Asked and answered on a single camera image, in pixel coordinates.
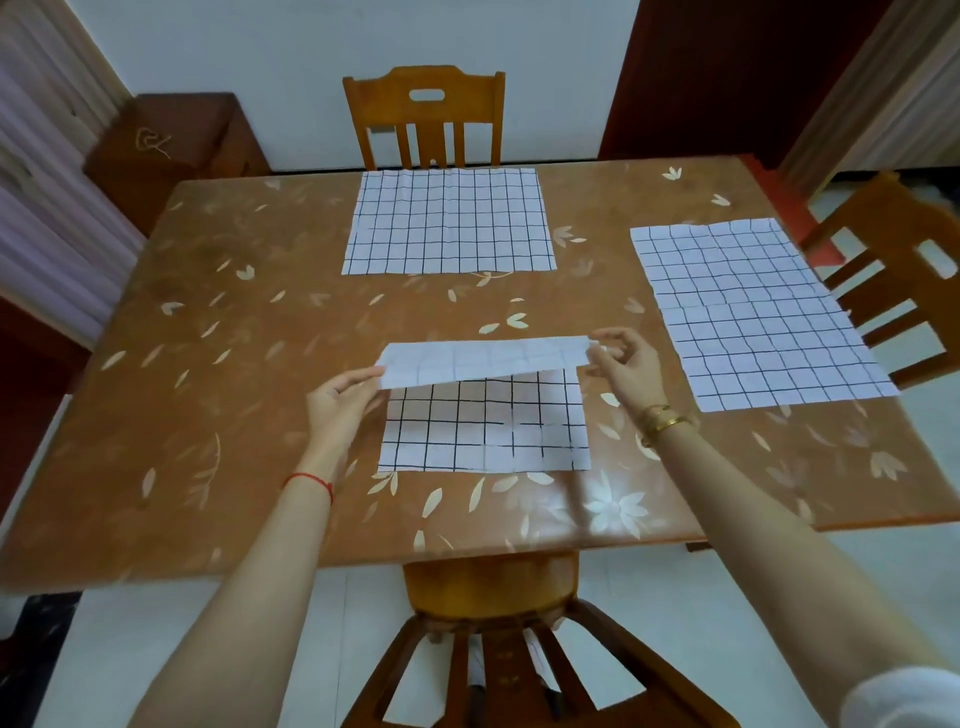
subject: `wooden table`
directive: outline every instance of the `wooden table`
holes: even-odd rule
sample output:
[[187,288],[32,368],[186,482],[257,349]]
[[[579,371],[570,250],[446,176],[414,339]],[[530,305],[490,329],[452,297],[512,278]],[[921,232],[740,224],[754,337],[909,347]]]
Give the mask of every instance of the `wooden table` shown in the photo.
[[[670,165],[682,166],[680,180],[662,176]],[[23,502],[0,553],[0,584],[37,592],[229,570],[298,460],[304,393],[372,364],[392,341],[477,338],[519,311],[530,327],[501,326],[492,338],[631,326],[660,351],[675,406],[694,414],[629,230],[774,210],[735,158],[538,171],[551,228],[571,233],[555,247],[559,270],[489,281],[341,276],[359,173],[181,185]],[[730,206],[712,204],[714,193]],[[547,483],[401,472],[395,490],[373,478],[385,413],[369,416],[320,564],[702,539],[656,455],[601,398],[607,384],[581,375],[581,386],[593,470],[549,473]],[[694,419],[818,528],[960,520],[960,499],[896,399]],[[438,489],[442,500],[424,518]],[[635,492],[646,515],[621,518],[620,502]]]

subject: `curtain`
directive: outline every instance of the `curtain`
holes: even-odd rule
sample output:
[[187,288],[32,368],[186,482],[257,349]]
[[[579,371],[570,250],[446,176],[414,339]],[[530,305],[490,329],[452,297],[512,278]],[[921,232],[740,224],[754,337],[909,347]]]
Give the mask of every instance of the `curtain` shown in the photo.
[[879,169],[851,151],[869,146],[868,130],[958,17],[956,0],[894,0],[778,168],[782,180],[812,197],[839,170]]
[[144,244],[83,172],[129,98],[63,0],[0,7],[0,294],[88,348]]
[[838,170],[960,164],[960,20],[877,115]]

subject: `red string bracelet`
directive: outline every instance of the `red string bracelet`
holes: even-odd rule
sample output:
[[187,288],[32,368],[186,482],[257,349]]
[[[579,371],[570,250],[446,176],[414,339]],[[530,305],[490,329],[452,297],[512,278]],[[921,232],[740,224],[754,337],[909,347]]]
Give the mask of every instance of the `red string bracelet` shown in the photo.
[[330,493],[330,505],[333,505],[333,486],[330,485],[330,484],[329,484],[328,482],[326,482],[325,480],[323,480],[322,478],[318,478],[317,476],[312,475],[312,474],[310,474],[310,473],[291,473],[291,474],[287,477],[287,479],[283,481],[283,485],[280,486],[280,490],[283,490],[284,488],[286,488],[286,487],[287,487],[287,483],[289,483],[289,482],[290,482],[291,480],[293,480],[295,477],[308,477],[308,478],[310,478],[311,480],[316,480],[318,483],[320,483],[322,486],[324,486],[324,487],[326,488],[326,491],[327,491],[328,493]]

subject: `white curtain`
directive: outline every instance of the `white curtain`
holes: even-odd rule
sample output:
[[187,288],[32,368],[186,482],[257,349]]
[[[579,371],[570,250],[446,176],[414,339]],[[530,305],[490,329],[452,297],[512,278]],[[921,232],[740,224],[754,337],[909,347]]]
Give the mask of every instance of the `white curtain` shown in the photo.
[[88,348],[144,243],[83,173],[127,98],[62,0],[0,7],[0,294]]

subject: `gold bracelet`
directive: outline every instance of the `gold bracelet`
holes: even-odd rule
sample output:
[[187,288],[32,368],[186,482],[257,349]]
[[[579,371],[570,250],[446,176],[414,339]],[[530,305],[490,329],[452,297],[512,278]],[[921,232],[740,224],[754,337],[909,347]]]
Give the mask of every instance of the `gold bracelet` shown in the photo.
[[669,404],[651,404],[649,407],[645,407],[637,418],[640,429],[646,431],[650,424],[656,420],[657,416],[666,412],[668,409],[670,409]]
[[640,439],[640,444],[645,448],[651,448],[655,435],[673,425],[689,422],[690,420],[683,415],[678,415],[670,407],[664,407],[654,415],[653,422],[650,422],[643,428],[643,437]]

